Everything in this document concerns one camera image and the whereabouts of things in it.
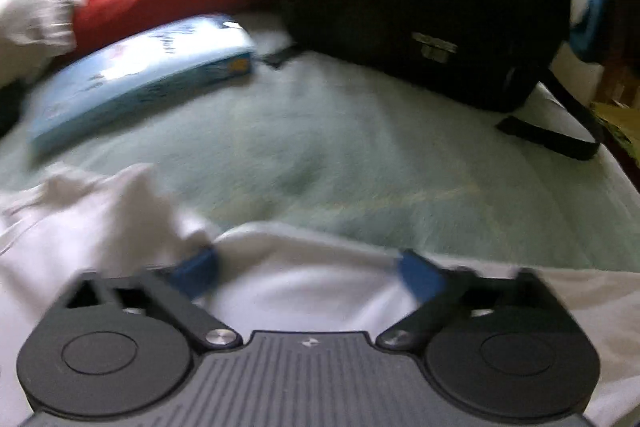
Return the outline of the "white printed sweatshirt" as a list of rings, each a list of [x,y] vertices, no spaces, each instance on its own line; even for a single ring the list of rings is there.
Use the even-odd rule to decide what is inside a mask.
[[[67,309],[80,274],[129,277],[204,246],[220,274],[195,303],[241,346],[195,351],[110,305]],[[613,426],[639,407],[639,277],[422,255],[560,300],[474,310],[414,351],[375,346],[418,309],[405,249],[283,223],[220,231],[154,186],[67,167],[1,197],[1,421],[6,426]]]

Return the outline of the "dark clothes on chair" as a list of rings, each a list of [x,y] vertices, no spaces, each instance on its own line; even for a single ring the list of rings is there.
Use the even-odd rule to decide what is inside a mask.
[[[588,0],[568,43],[585,63],[603,65],[620,52],[639,76],[639,0]]]

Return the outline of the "green checked bed sheet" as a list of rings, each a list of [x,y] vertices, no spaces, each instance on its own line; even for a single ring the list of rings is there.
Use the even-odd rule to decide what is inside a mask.
[[[150,164],[221,228],[280,221],[422,253],[634,271],[639,195],[607,150],[567,158],[498,116],[308,53],[165,98],[52,162]]]

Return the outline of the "light blue book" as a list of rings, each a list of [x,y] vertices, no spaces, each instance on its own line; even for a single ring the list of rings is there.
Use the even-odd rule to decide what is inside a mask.
[[[163,98],[248,75],[254,57],[247,31],[220,14],[177,20],[110,44],[46,80],[32,106],[32,150],[47,156]]]

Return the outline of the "wooden chair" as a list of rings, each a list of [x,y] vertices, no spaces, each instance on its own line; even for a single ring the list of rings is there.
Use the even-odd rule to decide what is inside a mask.
[[[592,101],[623,108],[639,107],[639,77],[620,51],[612,52],[606,59]]]

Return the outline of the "black backpack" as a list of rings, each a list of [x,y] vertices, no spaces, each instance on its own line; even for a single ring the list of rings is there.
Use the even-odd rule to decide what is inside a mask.
[[[596,155],[597,121],[553,75],[572,0],[286,0],[286,48],[384,72],[501,115],[498,129],[578,160]]]

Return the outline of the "grey beige pillow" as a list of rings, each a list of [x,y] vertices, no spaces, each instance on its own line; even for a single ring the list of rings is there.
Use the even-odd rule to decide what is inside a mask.
[[[87,0],[10,0],[1,10],[1,84],[35,78],[76,49],[73,18]]]

